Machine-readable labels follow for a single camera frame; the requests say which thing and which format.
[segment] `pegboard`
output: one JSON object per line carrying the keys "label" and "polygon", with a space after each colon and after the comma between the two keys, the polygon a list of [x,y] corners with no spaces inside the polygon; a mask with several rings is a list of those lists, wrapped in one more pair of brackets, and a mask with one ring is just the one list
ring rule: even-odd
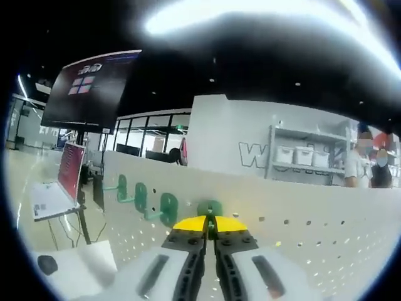
{"label": "pegboard", "polygon": [[[197,204],[217,200],[224,216],[245,223],[259,247],[270,247],[296,263],[322,298],[355,300],[379,276],[400,236],[398,189],[350,189],[270,181],[200,171],[108,151],[104,187],[127,179],[127,203],[105,192],[108,236],[118,268],[152,246],[170,228],[159,218],[145,220],[129,199],[135,186],[147,188],[147,208],[160,211],[164,193],[178,200],[177,219],[197,215]],[[212,243],[198,300],[222,300]]]}

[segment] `person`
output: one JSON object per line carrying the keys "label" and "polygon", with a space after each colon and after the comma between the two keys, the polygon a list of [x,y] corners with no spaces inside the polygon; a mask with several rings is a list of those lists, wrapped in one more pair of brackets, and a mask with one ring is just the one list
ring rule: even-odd
{"label": "person", "polygon": [[372,188],[391,188],[393,178],[388,168],[388,155],[384,147],[382,147],[376,156],[376,165],[372,167]]}
{"label": "person", "polygon": [[174,147],[169,152],[170,163],[174,163],[177,165],[182,165],[181,163],[181,151]]}
{"label": "person", "polygon": [[345,186],[371,187],[372,168],[369,154],[373,150],[373,135],[367,125],[358,126],[358,141],[345,160]]}

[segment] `laptop screen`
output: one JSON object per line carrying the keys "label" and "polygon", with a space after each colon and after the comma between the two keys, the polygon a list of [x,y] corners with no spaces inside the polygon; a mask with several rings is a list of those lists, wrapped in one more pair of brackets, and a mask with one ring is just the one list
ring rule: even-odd
{"label": "laptop screen", "polygon": [[84,154],[85,147],[66,143],[58,170],[57,180],[74,203],[78,197],[78,183]]}

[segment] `computer monitor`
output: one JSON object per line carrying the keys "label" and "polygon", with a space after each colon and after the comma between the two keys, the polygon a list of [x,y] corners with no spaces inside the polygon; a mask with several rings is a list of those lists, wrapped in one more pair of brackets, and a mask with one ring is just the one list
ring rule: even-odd
{"label": "computer monitor", "polygon": [[116,151],[139,157],[140,148],[117,143]]}
{"label": "computer monitor", "polygon": [[152,152],[151,150],[147,150],[145,157],[151,160],[171,163],[169,154],[166,154],[164,152]]}
{"label": "computer monitor", "polygon": [[94,56],[65,66],[51,89],[42,126],[111,134],[140,50]]}

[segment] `storage bin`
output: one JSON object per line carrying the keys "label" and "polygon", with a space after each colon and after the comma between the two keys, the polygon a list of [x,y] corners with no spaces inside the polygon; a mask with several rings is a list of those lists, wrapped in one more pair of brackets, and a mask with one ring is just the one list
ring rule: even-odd
{"label": "storage bin", "polygon": [[294,148],[286,146],[277,146],[276,149],[276,162],[288,163],[293,162]]}
{"label": "storage bin", "polygon": [[315,150],[313,152],[312,165],[315,167],[325,167],[328,168],[328,152],[320,152]]}
{"label": "storage bin", "polygon": [[313,147],[295,147],[295,164],[312,165]]}

